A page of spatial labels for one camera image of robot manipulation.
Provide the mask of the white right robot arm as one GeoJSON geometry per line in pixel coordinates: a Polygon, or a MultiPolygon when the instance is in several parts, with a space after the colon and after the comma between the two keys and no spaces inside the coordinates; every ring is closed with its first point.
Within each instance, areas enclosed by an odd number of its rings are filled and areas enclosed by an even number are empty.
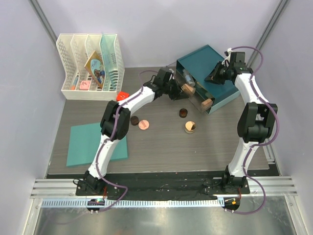
{"type": "Polygon", "coordinates": [[[245,186],[247,169],[256,150],[272,135],[278,107],[270,104],[255,84],[253,70],[246,66],[244,52],[228,53],[205,79],[213,84],[224,84],[228,80],[239,90],[245,103],[237,125],[239,144],[219,183],[224,192],[233,193],[245,186]]]}

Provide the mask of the peach foundation bottle black cap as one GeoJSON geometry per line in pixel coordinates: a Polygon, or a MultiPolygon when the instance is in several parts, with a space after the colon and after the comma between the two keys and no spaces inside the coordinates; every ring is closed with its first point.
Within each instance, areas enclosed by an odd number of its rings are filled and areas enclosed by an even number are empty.
{"type": "Polygon", "coordinates": [[[192,96],[196,89],[192,86],[189,86],[188,84],[183,84],[181,86],[181,89],[183,90],[184,93],[186,93],[188,96],[192,96]]]}

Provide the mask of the clear smoked drawer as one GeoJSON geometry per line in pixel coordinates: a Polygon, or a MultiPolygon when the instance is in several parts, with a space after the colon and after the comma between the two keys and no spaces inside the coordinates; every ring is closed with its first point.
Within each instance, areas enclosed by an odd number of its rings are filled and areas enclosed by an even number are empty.
{"type": "MultiPolygon", "coordinates": [[[[183,76],[183,69],[185,69],[184,67],[179,67],[177,69],[176,62],[169,64],[167,67],[174,73],[174,76],[180,75],[185,80],[183,76]]],[[[194,78],[194,81],[195,81],[194,88],[196,89],[196,91],[192,96],[187,95],[187,98],[198,109],[199,112],[204,113],[205,111],[204,109],[201,108],[201,103],[204,100],[207,100],[208,98],[212,99],[213,102],[215,99],[213,95],[209,93],[195,78],[194,78]]]]}
{"type": "Polygon", "coordinates": [[[203,109],[207,114],[210,114],[210,112],[213,110],[213,103],[209,103],[204,105],[203,109]]]}

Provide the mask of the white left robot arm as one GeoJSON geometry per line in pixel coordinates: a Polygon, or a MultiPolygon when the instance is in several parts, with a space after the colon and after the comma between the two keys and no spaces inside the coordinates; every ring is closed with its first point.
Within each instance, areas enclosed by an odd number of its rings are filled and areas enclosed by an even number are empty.
{"type": "Polygon", "coordinates": [[[77,188],[100,195],[109,182],[104,178],[111,156],[117,144],[126,136],[131,114],[144,105],[166,94],[176,100],[183,93],[173,73],[157,75],[152,81],[145,82],[141,88],[122,101],[110,101],[100,122],[101,138],[94,160],[77,188]]]}

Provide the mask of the small beige concealer tube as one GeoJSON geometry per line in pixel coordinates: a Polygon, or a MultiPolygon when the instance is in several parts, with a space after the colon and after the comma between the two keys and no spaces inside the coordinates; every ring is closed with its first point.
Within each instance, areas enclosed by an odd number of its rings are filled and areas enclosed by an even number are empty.
{"type": "Polygon", "coordinates": [[[204,110],[207,110],[207,109],[211,108],[212,105],[213,105],[213,100],[208,98],[207,100],[204,100],[201,103],[201,108],[204,109],[204,110]]]}

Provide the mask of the clear rectangular bottle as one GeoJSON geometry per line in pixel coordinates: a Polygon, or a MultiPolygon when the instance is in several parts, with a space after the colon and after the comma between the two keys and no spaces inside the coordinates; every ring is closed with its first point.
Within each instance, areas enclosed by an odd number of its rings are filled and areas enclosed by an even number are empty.
{"type": "Polygon", "coordinates": [[[186,83],[189,86],[191,86],[191,87],[195,86],[194,78],[192,77],[192,75],[186,69],[183,69],[183,76],[184,76],[184,78],[186,80],[186,83]]]}

